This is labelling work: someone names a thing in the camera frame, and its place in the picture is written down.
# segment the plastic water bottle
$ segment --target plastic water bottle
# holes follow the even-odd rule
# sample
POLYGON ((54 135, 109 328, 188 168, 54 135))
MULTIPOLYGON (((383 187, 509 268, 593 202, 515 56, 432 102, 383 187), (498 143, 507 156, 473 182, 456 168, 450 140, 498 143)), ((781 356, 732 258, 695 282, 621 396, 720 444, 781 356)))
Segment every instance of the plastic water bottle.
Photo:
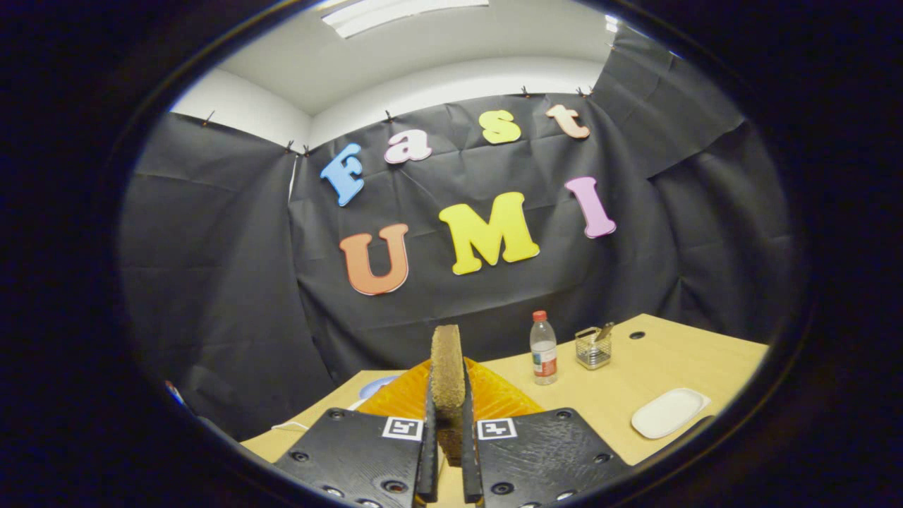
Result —
POLYGON ((555 332, 545 310, 533 313, 530 329, 530 352, 533 353, 533 374, 536 384, 552 384, 558 379, 558 353, 555 351, 555 332))

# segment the cable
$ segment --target cable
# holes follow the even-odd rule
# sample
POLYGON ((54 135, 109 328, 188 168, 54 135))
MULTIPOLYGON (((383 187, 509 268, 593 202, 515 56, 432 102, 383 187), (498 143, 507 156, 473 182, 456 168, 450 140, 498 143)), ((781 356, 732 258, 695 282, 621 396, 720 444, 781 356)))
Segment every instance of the cable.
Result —
POLYGON ((300 423, 298 423, 298 422, 296 422, 296 421, 286 421, 285 423, 280 423, 279 425, 273 425, 272 427, 270 427, 270 429, 272 430, 272 429, 275 429, 275 428, 282 428, 282 427, 285 427, 285 426, 288 426, 288 425, 297 425, 298 427, 303 428, 304 430, 310 430, 310 429, 311 429, 310 427, 305 427, 304 425, 302 425, 302 424, 300 424, 300 423))

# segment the brown sponge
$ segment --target brown sponge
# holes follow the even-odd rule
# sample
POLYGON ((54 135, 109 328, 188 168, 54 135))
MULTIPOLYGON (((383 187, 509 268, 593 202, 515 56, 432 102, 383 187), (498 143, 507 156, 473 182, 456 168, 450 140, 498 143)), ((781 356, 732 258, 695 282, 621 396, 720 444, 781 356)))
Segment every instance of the brown sponge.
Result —
POLYGON ((449 465, 460 466, 465 373, 457 325, 436 327, 430 357, 433 367, 430 383, 436 408, 436 437, 449 465))

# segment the clip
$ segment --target clip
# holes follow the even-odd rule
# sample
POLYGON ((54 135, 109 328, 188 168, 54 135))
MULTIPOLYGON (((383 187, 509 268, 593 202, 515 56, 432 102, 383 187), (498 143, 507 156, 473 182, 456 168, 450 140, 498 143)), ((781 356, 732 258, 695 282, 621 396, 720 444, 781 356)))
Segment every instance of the clip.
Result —
POLYGON ((210 122, 210 117, 212 117, 213 114, 216 113, 216 112, 217 112, 216 109, 212 110, 212 111, 210 112, 210 114, 207 116, 207 119, 200 123, 200 126, 201 126, 201 127, 206 127, 206 126, 207 126, 207 123, 210 122))

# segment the bottle label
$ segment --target bottle label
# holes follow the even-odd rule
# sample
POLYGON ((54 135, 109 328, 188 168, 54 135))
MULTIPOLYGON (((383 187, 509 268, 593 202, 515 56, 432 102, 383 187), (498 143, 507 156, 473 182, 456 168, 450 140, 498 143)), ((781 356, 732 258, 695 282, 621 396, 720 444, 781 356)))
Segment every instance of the bottle label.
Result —
POLYGON ((533 373, 542 378, 551 376, 558 371, 557 361, 555 348, 543 352, 533 351, 533 373))

